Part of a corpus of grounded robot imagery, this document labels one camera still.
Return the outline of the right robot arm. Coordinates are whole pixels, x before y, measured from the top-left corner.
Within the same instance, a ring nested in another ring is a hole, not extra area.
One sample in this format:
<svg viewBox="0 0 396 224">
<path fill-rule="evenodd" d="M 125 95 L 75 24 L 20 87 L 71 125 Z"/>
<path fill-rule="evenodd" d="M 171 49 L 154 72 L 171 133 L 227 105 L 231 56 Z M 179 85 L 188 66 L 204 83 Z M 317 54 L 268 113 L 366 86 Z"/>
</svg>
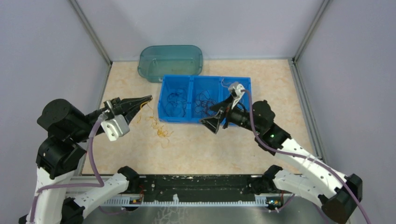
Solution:
<svg viewBox="0 0 396 224">
<path fill-rule="evenodd" d="M 291 135 L 274 122 L 275 113 L 266 100 L 250 104 L 250 110 L 238 103 L 232 106 L 233 97 L 213 105 L 210 117 L 200 123 L 217 133 L 223 123 L 226 129 L 232 123 L 250 130 L 255 141 L 264 151 L 294 166 L 300 172 L 292 174 L 273 165 L 262 176 L 263 187 L 268 192 L 283 190 L 300 196 L 324 212 L 332 221 L 345 224 L 355 209 L 365 216 L 362 201 L 362 179 L 345 175 L 322 162 L 305 150 Z"/>
</svg>

